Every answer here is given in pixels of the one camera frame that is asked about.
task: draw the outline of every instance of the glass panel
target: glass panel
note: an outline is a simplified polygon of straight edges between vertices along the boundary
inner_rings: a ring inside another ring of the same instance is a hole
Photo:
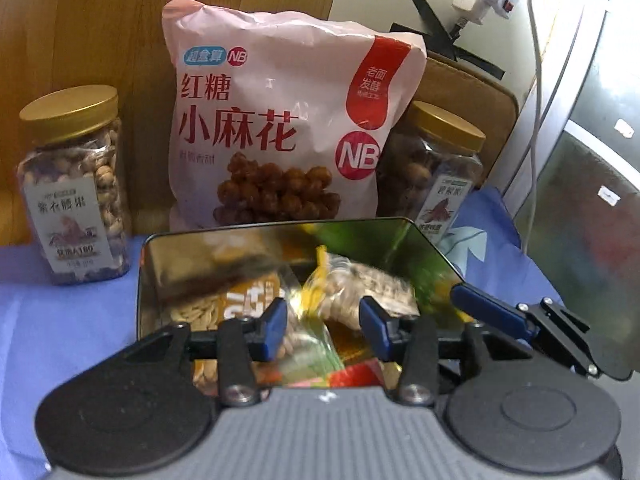
[[[640,0],[610,0],[571,120],[640,170]]]
[[[520,232],[529,207],[516,216]],[[538,181],[529,255],[565,305],[620,341],[640,370],[640,196],[567,132]]]

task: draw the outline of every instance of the blue cloth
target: blue cloth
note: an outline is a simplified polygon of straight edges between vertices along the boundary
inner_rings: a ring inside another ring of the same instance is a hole
[[[505,303],[561,303],[538,266],[520,249],[520,235],[495,187],[466,197],[438,248],[465,280]]]
[[[130,271],[100,283],[54,286],[35,246],[0,248],[0,479],[45,472],[33,417],[44,396],[136,338],[142,238]]]

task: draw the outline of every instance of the white arrow print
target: white arrow print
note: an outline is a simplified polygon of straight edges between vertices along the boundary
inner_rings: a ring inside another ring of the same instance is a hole
[[[456,227],[449,229],[438,243],[438,248],[452,264],[460,269],[464,278],[469,251],[481,262],[486,254],[486,232],[476,227]]]

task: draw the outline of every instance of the plastic jar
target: plastic jar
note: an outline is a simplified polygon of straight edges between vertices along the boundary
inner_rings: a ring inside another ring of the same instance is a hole
[[[116,278],[129,270],[129,225],[118,148],[118,91],[68,88],[25,106],[34,149],[18,180],[34,238],[57,284]]]
[[[412,102],[392,129],[376,170],[377,216],[414,220],[437,243],[482,174],[478,152],[484,139],[457,115]]]

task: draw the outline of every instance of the black disc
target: black disc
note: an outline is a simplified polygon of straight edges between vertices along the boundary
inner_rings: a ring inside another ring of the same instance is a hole
[[[212,407],[178,374],[137,367],[83,374],[49,394],[36,432],[49,461],[92,476],[153,470],[190,450]]]
[[[449,399],[446,420],[473,453],[535,474],[591,465],[620,432],[620,410],[609,394],[546,362],[500,363],[463,383]]]

